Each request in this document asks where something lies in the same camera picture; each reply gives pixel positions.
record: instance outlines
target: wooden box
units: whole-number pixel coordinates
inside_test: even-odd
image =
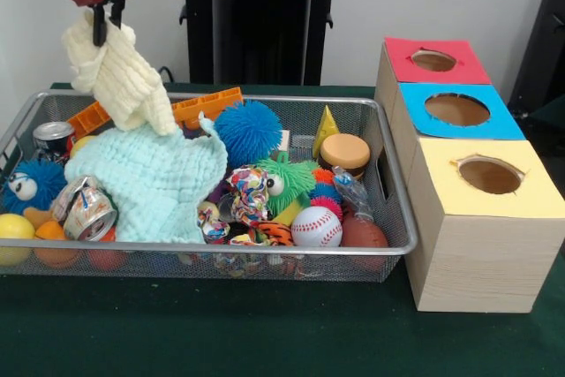
[[[565,234],[565,202],[530,143],[420,138],[406,258],[419,311],[528,313]]]

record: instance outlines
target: black cable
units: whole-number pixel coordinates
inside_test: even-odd
[[[167,77],[169,77],[169,83],[175,82],[175,78],[173,77],[173,73],[170,71],[170,69],[167,66],[162,66],[161,68],[159,68],[159,75],[162,75],[163,72],[167,72]]]

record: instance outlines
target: red box top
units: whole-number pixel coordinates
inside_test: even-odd
[[[492,84],[468,41],[385,38],[400,83]]]

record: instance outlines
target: googly eye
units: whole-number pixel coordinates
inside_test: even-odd
[[[279,176],[268,176],[267,191],[269,196],[280,196],[284,191],[284,181]]]
[[[37,194],[37,183],[23,172],[14,173],[8,182],[8,187],[19,200],[31,200]]]

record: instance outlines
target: orange plastic block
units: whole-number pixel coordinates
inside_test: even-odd
[[[239,87],[218,93],[206,94],[187,101],[173,104],[173,115],[177,124],[184,123],[189,130],[198,130],[198,114],[202,111],[206,118],[215,121],[229,106],[244,101]]]
[[[77,115],[67,121],[76,132],[77,139],[82,139],[91,132],[99,129],[111,118],[99,102],[94,102],[88,108],[80,111]]]

